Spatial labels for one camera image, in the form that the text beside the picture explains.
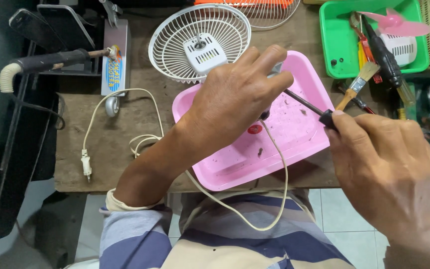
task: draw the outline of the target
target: white fan part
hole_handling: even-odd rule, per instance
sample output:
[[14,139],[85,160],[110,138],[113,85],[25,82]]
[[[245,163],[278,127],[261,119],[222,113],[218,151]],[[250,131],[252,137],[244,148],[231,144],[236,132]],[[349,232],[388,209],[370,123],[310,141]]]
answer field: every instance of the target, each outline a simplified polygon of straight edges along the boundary
[[392,52],[399,67],[414,62],[418,53],[418,43],[414,36],[381,34],[377,29],[376,34],[383,40],[386,48]]
[[282,25],[294,13],[301,0],[223,0],[247,16],[252,30],[271,30]]
[[152,65],[176,81],[205,81],[205,73],[209,70],[198,73],[187,56],[190,53],[187,54],[184,48],[184,44],[197,34],[213,37],[227,63],[235,62],[248,48],[251,39],[250,23],[241,11],[224,4],[195,5],[171,15],[155,30],[149,43]]
[[183,49],[198,75],[205,76],[213,68],[228,63],[225,52],[211,34],[201,34],[200,42],[197,37],[186,41]]

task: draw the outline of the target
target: red sticker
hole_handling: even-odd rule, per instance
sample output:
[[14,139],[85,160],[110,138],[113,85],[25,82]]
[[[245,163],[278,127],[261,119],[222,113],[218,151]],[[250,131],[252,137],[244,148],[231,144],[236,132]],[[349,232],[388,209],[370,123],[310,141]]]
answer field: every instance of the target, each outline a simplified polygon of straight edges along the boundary
[[251,125],[250,128],[248,128],[247,132],[251,135],[256,135],[259,132],[263,130],[263,126],[261,125]]

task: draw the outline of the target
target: brush bristles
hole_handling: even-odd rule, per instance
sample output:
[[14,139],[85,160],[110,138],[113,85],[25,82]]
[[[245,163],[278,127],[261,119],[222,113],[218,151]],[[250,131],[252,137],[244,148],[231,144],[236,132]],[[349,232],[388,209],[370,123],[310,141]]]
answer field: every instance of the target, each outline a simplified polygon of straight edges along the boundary
[[349,23],[353,27],[358,27],[359,26],[359,21],[358,21],[358,18],[357,18],[357,15],[356,15],[355,11],[351,12],[351,16],[349,17]]
[[364,79],[365,81],[370,80],[376,72],[379,71],[379,65],[374,64],[373,62],[367,62],[359,71],[358,77]]

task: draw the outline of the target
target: white corrugated tube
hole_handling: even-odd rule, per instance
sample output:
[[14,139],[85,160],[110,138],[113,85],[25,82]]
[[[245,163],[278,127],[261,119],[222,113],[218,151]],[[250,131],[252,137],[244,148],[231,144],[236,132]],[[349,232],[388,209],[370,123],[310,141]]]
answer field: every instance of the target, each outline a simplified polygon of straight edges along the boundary
[[13,93],[12,79],[21,72],[21,66],[16,63],[8,64],[0,73],[0,91],[2,93]]

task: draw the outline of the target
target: wooden brush handle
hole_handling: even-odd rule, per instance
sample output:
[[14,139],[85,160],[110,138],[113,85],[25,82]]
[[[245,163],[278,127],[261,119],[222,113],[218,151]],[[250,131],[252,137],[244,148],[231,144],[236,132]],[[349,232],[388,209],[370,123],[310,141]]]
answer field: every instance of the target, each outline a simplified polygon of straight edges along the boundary
[[335,109],[343,111],[346,105],[348,105],[349,101],[356,97],[356,95],[358,94],[354,90],[347,89],[346,93],[344,94],[343,100],[336,106]]

